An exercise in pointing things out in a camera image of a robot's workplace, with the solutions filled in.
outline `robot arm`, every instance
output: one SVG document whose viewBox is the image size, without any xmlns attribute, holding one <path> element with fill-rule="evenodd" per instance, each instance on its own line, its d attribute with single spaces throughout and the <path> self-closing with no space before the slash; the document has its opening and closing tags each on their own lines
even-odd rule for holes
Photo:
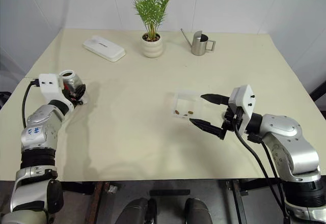
<svg viewBox="0 0 326 224">
<path fill-rule="evenodd" d="M 316 150 L 304 139 L 300 124 L 287 116 L 253 113 L 255 95 L 249 85 L 233 90 L 230 98 L 205 94 L 209 102 L 227 105 L 221 128 L 209 122 L 190 119 L 200 129 L 224 139 L 239 121 L 239 133 L 249 134 L 248 140 L 263 141 L 270 149 L 277 172 L 282 180 L 285 205 L 291 216 L 326 223 L 326 203 L 321 183 L 319 158 Z"/>
<path fill-rule="evenodd" d="M 54 214 L 61 210 L 63 191 L 56 180 L 55 153 L 58 130 L 65 115 L 71 113 L 77 104 L 87 101 L 85 85 L 79 77 L 77 79 L 78 89 L 64 89 L 67 86 L 64 86 L 63 75 L 40 75 L 39 84 L 48 104 L 28 117 L 21 134 L 21 165 L 16 173 L 11 213 L 3 217 L 3 224 L 52 223 Z"/>
</svg>

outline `green plant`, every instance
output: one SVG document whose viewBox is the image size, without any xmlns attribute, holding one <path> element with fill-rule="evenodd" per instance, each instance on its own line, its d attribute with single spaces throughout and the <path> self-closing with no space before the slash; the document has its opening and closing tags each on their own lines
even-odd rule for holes
<svg viewBox="0 0 326 224">
<path fill-rule="evenodd" d="M 170 0 L 134 0 L 134 7 L 141 17 L 148 33 L 147 41 L 156 41 L 158 27 L 166 16 L 165 10 Z"/>
</svg>

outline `watering can spout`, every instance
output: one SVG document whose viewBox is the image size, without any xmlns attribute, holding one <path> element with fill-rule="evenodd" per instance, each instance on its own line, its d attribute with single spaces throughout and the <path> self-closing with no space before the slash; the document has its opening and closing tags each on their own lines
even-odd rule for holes
<svg viewBox="0 0 326 224">
<path fill-rule="evenodd" d="M 191 48 L 191 47 L 192 47 L 192 44 L 190 43 L 190 41 L 188 40 L 187 36 L 186 36 L 185 33 L 183 32 L 183 29 L 182 29 L 182 28 L 181 28 L 181 32 L 183 33 L 183 35 L 184 35 L 186 41 L 188 42 L 188 44 L 189 44 L 189 46 L 190 46 L 190 48 Z"/>
</svg>

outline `white flower pot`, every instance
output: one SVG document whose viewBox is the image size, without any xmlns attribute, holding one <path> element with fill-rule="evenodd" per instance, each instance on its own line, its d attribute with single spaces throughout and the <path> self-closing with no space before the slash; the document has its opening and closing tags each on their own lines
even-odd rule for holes
<svg viewBox="0 0 326 224">
<path fill-rule="evenodd" d="M 149 58 L 156 58 L 163 53 L 163 43 L 162 43 L 162 36 L 160 39 L 155 42 L 148 42 L 145 41 L 142 37 L 142 50 L 143 54 Z"/>
</svg>

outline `white device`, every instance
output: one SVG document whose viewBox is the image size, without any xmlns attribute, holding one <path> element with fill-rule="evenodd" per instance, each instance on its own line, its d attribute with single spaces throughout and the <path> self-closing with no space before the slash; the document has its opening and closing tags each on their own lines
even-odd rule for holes
<svg viewBox="0 0 326 224">
<path fill-rule="evenodd" d="M 83 47 L 111 62 L 118 61 L 126 54 L 121 46 L 100 36 L 92 36 L 92 38 L 87 39 L 83 43 Z"/>
</svg>

